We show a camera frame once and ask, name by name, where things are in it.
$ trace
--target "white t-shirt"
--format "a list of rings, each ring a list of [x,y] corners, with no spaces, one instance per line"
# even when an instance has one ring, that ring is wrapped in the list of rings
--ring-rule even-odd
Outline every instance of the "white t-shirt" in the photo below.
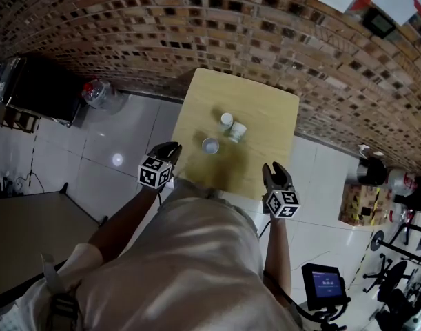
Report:
[[[163,206],[135,244],[102,265],[93,245],[78,245],[60,269],[76,290],[89,330],[299,330],[262,282],[258,237],[245,217],[212,200]],[[21,300],[26,330],[48,313],[45,282]]]

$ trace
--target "black monitor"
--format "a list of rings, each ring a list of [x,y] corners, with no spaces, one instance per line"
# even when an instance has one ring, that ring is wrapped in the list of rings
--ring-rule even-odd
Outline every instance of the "black monitor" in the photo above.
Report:
[[[302,267],[308,310],[344,305],[348,302],[339,269],[308,263]]]

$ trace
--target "wooden table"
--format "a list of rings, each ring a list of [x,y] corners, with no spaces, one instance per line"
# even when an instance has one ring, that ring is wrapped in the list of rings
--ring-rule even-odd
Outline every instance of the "wooden table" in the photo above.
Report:
[[[172,141],[183,145],[177,176],[209,188],[261,200],[264,163],[288,164],[299,98],[264,84],[198,68],[176,123]],[[222,113],[247,126],[240,143],[218,129]],[[205,154],[203,140],[219,140],[216,154]]]

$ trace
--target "shirt sleeve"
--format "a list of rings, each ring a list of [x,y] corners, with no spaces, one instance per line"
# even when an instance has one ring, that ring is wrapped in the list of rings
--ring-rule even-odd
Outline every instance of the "shirt sleeve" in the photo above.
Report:
[[[57,272],[65,289],[76,286],[85,275],[103,264],[100,250],[87,243],[78,244],[65,264]],[[51,293],[46,280],[34,283],[17,301],[22,330],[44,330]]]

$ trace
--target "cardboard box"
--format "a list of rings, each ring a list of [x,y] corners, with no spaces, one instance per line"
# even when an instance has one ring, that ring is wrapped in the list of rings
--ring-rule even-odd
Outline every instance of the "cardboard box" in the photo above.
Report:
[[[380,225],[387,221],[390,191],[366,185],[345,185],[339,221],[349,225]]]

